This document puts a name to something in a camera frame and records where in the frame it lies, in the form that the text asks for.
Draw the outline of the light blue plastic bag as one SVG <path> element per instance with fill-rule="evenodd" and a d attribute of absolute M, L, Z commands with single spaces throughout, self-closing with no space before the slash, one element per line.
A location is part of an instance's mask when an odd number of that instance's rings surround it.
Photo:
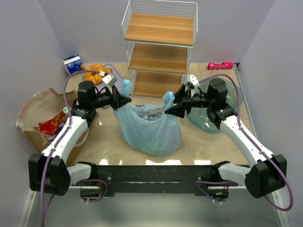
<path fill-rule="evenodd" d="M 175 97 L 168 91 L 162 105 L 124 105 L 114 110 L 121 134 L 128 145 L 152 156 L 168 156 L 177 151 L 182 132 L 178 118 L 165 114 Z"/>

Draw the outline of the green label water bottle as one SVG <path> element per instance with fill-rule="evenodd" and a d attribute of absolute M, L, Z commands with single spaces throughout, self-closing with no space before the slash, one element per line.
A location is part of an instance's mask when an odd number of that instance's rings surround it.
<path fill-rule="evenodd" d="M 69 117 L 69 108 L 68 107 L 64 107 L 63 108 L 63 113 L 65 114 L 65 117 L 68 118 Z"/>

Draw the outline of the red candy bag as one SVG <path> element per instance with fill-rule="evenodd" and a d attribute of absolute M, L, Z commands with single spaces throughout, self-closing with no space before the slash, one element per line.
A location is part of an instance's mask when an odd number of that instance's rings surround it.
<path fill-rule="evenodd" d="M 50 143 L 50 142 L 54 141 L 54 139 L 57 137 L 57 135 L 61 131 L 61 130 L 59 130 L 59 126 L 61 124 L 65 125 L 65 123 L 66 123 L 66 117 L 65 117 L 65 114 L 63 113 L 63 111 L 61 111 L 59 114 L 57 114 L 52 119 L 50 119 L 46 122 L 43 122 L 43 123 L 39 123 L 39 127 L 37 130 L 42 135 L 42 137 L 44 139 L 44 143 Z"/>

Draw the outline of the brown paper grocery bag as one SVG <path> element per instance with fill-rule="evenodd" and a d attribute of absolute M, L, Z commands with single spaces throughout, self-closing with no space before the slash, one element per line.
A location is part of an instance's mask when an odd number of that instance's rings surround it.
<path fill-rule="evenodd" d="M 57 93 L 53 88 L 41 91 L 29 99 L 22 107 L 16 127 L 21 129 L 22 134 L 28 139 L 30 144 L 41 153 L 50 143 L 44 143 L 44 139 L 37 130 L 39 123 L 46 122 L 65 107 L 63 94 Z"/>

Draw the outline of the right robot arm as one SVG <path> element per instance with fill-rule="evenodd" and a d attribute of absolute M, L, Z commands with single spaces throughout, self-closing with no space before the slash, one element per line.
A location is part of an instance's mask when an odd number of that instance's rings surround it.
<path fill-rule="evenodd" d="M 184 118 L 192 108 L 206 108 L 209 121 L 233 141 L 249 164 L 249 167 L 230 162 L 218 164 L 221 179 L 244 185 L 254 198 L 289 187 L 285 157 L 274 155 L 247 130 L 240 119 L 240 112 L 227 103 L 225 81 L 220 76 L 211 76 L 209 80 L 206 92 L 197 91 L 196 79 L 185 82 L 175 94 L 174 106 L 165 113 Z"/>

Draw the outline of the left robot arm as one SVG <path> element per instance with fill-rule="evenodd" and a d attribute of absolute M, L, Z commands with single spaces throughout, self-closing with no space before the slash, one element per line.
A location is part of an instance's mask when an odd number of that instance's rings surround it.
<path fill-rule="evenodd" d="M 81 82 L 78 88 L 78 102 L 73 104 L 62 130 L 41 154 L 33 154 L 29 158 L 30 189 L 63 196 L 70 185 L 90 179 L 94 175 L 94 164 L 80 162 L 71 167 L 66 166 L 72 149 L 93 123 L 98 108 L 109 105 L 117 110 L 129 102 L 131 98 L 119 93 L 116 86 L 105 86 L 105 92 L 100 93 L 96 92 L 92 82 Z"/>

